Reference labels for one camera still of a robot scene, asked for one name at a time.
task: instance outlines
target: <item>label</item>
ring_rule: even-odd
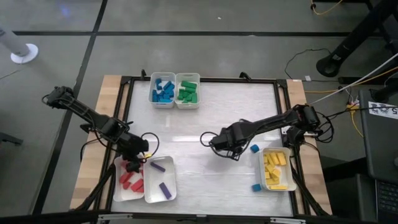
[[[374,107],[383,107],[383,106],[394,106],[394,105],[388,105],[385,103],[375,103],[375,102],[368,102],[369,107],[372,109],[369,109],[369,113],[377,116],[383,116],[386,118],[394,118],[398,119],[398,108],[374,108]]]

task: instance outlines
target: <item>wooden board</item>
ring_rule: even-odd
[[[297,104],[304,105],[307,103],[301,80],[287,80],[287,89],[291,106]],[[284,100],[281,100],[281,103],[283,104],[282,109],[285,109]],[[313,137],[306,136],[305,141],[317,146]],[[326,190],[326,183],[323,178],[323,171],[318,151],[313,147],[304,144],[300,147],[300,157],[307,189],[311,192],[314,199],[322,206],[322,209],[331,214],[329,196]],[[298,201],[298,212],[300,214],[304,214],[302,198],[298,189],[296,190],[296,198]]]
[[[95,109],[98,113],[106,114],[108,116],[113,115],[116,99],[118,97],[120,81],[121,76],[119,75],[104,76],[103,84]],[[289,90],[290,104],[296,105],[306,103],[302,82],[300,80],[297,82],[293,80],[287,80],[287,84]],[[282,91],[280,91],[280,95],[282,110],[285,111],[286,108],[284,105]],[[121,103],[122,108],[120,109],[119,119],[121,119],[121,117],[123,116],[125,102],[126,94],[123,94]],[[90,134],[88,136],[88,141],[94,138],[94,134]],[[316,145],[313,138],[306,137],[306,141]],[[77,206],[79,206],[98,183],[104,154],[105,148],[100,143],[96,142],[86,146],[70,208],[76,208]],[[326,212],[331,214],[330,203],[326,191],[325,181],[323,179],[322,167],[320,164],[318,152],[310,146],[303,145],[300,150],[300,156],[302,159],[305,183],[309,191],[312,193],[315,200],[320,203],[322,208]],[[104,208],[107,193],[108,184],[103,190],[100,208]],[[299,213],[304,214],[302,200],[300,198],[298,190],[296,191],[296,196],[298,201]]]

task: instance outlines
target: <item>yellow cable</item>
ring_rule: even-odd
[[[356,131],[358,132],[358,134],[363,138],[362,133],[359,131],[358,127],[357,127],[356,124],[355,124],[355,121],[354,121],[354,113],[351,113],[351,120],[352,120],[352,122],[353,122],[353,125],[354,125],[355,130],[356,130]]]
[[[355,85],[353,85],[353,86],[357,86],[357,85],[366,83],[366,82],[368,82],[368,81],[370,81],[370,80],[373,80],[373,79],[378,78],[378,77],[380,77],[380,76],[382,76],[382,75],[388,74],[388,73],[390,73],[390,72],[392,72],[392,71],[394,71],[394,70],[397,70],[397,69],[398,69],[398,66],[396,66],[395,68],[392,68],[392,69],[390,69],[390,70],[388,70],[388,71],[386,71],[386,72],[383,72],[383,73],[381,73],[381,74],[379,74],[379,75],[376,75],[375,77],[368,78],[367,80],[361,81],[361,82],[359,82],[359,83],[357,83],[357,84],[355,84]],[[335,91],[338,91],[338,90],[304,91],[304,93],[334,93]]]
[[[338,5],[339,5],[340,3],[342,3],[342,2],[343,2],[343,0],[340,0],[338,3],[336,3],[334,6],[332,6],[330,9],[326,10],[325,12],[317,12],[317,11],[315,10],[315,7],[312,8],[312,11],[313,11],[316,15],[321,16],[321,15],[324,15],[324,14],[330,12],[332,9],[334,9],[336,6],[338,6]]]

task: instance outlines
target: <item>white tabletop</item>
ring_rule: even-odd
[[[172,156],[177,179],[173,201],[147,203],[144,198],[112,203],[113,212],[179,213],[291,217],[288,192],[253,192],[260,182],[259,156],[249,149],[238,162],[216,156],[199,142],[205,131],[219,133],[240,118],[257,121],[277,114],[271,84],[201,83],[197,110],[153,108],[149,82],[135,81],[128,121],[131,132],[153,132],[160,138],[157,156]],[[150,151],[155,138],[148,136]],[[279,130],[260,134],[252,144],[282,146]]]

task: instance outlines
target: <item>cable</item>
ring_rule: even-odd
[[[93,142],[95,142],[95,141],[97,141],[97,139],[90,140],[90,141],[84,143],[84,144],[81,146],[81,149],[80,149],[80,162],[83,160],[83,150],[84,150],[84,148],[85,148],[88,144],[91,144],[91,143],[93,143]]]
[[[331,10],[333,10],[336,6],[338,6],[338,5],[339,5],[340,3],[342,3],[342,2],[343,2],[343,0],[340,0],[338,3],[336,3],[334,6],[332,6],[330,9],[326,10],[325,12],[317,12],[317,11],[315,10],[315,8],[317,7],[317,5],[313,3],[313,0],[311,0],[311,9],[312,9],[312,11],[313,11],[316,15],[321,16],[321,15],[324,15],[324,14],[330,12]]]
[[[305,52],[308,52],[308,51],[315,52],[315,51],[320,51],[320,50],[327,50],[327,51],[329,52],[329,54],[331,54],[331,53],[330,53],[330,50],[329,50],[329,49],[326,49],[326,48],[322,48],[322,49],[305,49],[304,51],[295,54],[295,55],[286,63],[286,66],[285,66],[285,74],[286,74],[290,79],[293,79],[293,78],[287,73],[287,71],[286,71],[286,70],[287,70],[287,67],[289,66],[289,63],[290,63],[296,56],[298,56],[298,55],[300,55],[300,54],[304,54]]]
[[[349,88],[349,92],[346,90],[346,92],[348,93],[348,99],[347,99],[347,104],[350,104],[349,103],[349,98],[351,97],[351,101],[352,102],[354,102],[354,98],[353,98],[353,96],[351,95],[351,92],[353,91],[353,89],[350,87]]]
[[[355,130],[358,132],[358,134],[363,138],[363,134],[359,131],[358,127],[355,124],[355,120],[354,120],[354,113],[351,113],[351,121],[353,122],[354,128]]]
[[[10,75],[12,75],[12,74],[14,74],[14,73],[17,73],[17,72],[19,72],[19,71],[20,71],[20,70],[17,69],[17,70],[15,70],[15,71],[11,72],[11,73],[8,73],[7,75],[0,77],[0,80],[2,80],[3,78],[7,78],[8,76],[10,76]]]
[[[398,74],[398,72],[396,72],[396,73],[392,74],[390,77],[388,77],[388,79],[386,79],[386,80],[384,81],[384,87],[386,87],[387,81],[388,81],[390,78],[392,78],[394,75],[397,75],[397,74]]]
[[[352,86],[357,86],[357,85],[366,83],[366,82],[368,82],[368,81],[370,81],[370,80],[373,80],[373,79],[375,79],[375,78],[379,78],[380,76],[385,75],[385,74],[388,74],[388,73],[390,73],[390,72],[392,72],[392,71],[394,71],[394,70],[397,70],[397,69],[398,69],[398,66],[396,66],[395,68],[392,68],[392,69],[390,69],[390,70],[388,70],[388,71],[386,71],[386,72],[383,72],[383,73],[381,73],[381,74],[378,74],[378,75],[376,75],[375,77],[369,78],[369,79],[367,79],[367,80],[365,80],[365,81],[363,81],[363,82],[357,83],[357,84],[352,85]],[[336,92],[336,91],[339,91],[339,90],[304,91],[304,93],[333,93],[333,92]]]
[[[306,141],[304,141],[303,144],[306,144],[306,145],[309,145],[309,146],[313,147],[313,148],[314,148],[315,150],[317,150],[318,153],[320,154],[319,149],[318,149],[316,146],[314,146],[313,144],[311,144],[311,143],[309,143],[309,142],[306,142]]]
[[[144,133],[144,134],[142,134],[141,138],[144,137],[146,134],[151,134],[151,135],[155,136],[155,138],[156,138],[156,140],[157,140],[157,146],[156,146],[155,151],[154,151],[149,157],[145,158],[145,156],[144,156],[145,162],[146,162],[147,159],[149,159],[149,158],[151,158],[152,156],[154,156],[154,154],[157,152],[157,150],[158,150],[158,148],[159,148],[159,145],[160,145],[159,137],[157,137],[157,135],[154,134],[154,133],[151,133],[151,132]]]
[[[312,103],[310,103],[310,104],[312,105],[312,104],[314,104],[314,103],[318,103],[319,101],[322,101],[322,100],[324,100],[324,99],[326,99],[326,98],[328,98],[328,97],[331,97],[331,96],[333,96],[334,94],[336,94],[336,93],[338,93],[338,92],[340,92],[340,91],[343,91],[343,90],[347,89],[348,87],[353,86],[353,85],[355,85],[355,84],[357,84],[357,83],[359,83],[359,84],[364,83],[364,82],[362,82],[364,79],[366,79],[368,76],[370,76],[370,75],[372,75],[373,73],[375,73],[376,71],[378,71],[380,68],[382,68],[383,66],[385,66],[387,63],[389,63],[391,60],[393,60],[393,59],[396,58],[397,56],[398,56],[398,53],[396,53],[396,54],[395,54],[394,56],[392,56],[389,60],[387,60],[387,61],[384,62],[382,65],[378,66],[376,69],[374,69],[373,71],[371,71],[369,74],[365,75],[364,77],[360,78],[359,80],[357,80],[357,81],[355,81],[355,82],[349,84],[349,85],[346,86],[346,87],[341,88],[341,89],[338,90],[338,91],[335,91],[334,93],[331,93],[331,94],[329,94],[329,95],[327,95],[327,96],[324,96],[323,98],[320,98],[319,100],[316,100],[316,101],[314,101],[314,102],[312,102]]]

